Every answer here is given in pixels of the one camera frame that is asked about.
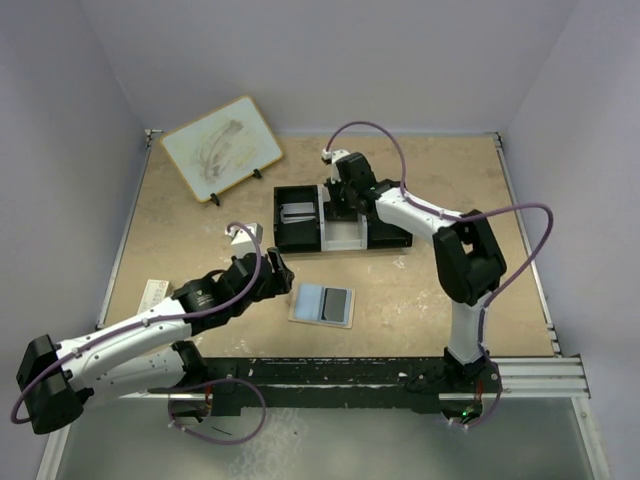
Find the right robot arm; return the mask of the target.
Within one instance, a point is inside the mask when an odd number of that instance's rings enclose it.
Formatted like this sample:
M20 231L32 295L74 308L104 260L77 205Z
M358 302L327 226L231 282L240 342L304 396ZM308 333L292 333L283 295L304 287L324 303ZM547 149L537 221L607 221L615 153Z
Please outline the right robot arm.
M355 211L432 246L439 284L452 301L444 361L462 381L479 375L488 364L484 346L488 305L506 273L506 261L486 217L478 210L462 214L437 207L410 194L403 179L377 180L359 152L323 150L321 159L330 167L325 186L335 212Z

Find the dark grey credit card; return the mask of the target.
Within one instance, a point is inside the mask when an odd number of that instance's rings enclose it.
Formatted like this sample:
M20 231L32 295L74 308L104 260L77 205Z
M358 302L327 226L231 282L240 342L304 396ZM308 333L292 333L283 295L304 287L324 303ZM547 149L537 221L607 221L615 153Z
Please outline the dark grey credit card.
M321 319L327 322L343 323L347 306L348 291L326 288L324 291Z

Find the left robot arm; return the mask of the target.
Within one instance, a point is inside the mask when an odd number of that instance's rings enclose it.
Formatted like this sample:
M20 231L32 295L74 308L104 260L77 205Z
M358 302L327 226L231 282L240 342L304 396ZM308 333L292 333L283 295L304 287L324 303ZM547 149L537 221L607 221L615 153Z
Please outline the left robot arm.
M47 335L32 340L16 375L20 395L11 422L28 423L42 435L101 400L202 388L210 372L192 337L226 325L254 303L288 294L294 278L277 248L250 251L115 325L60 342Z

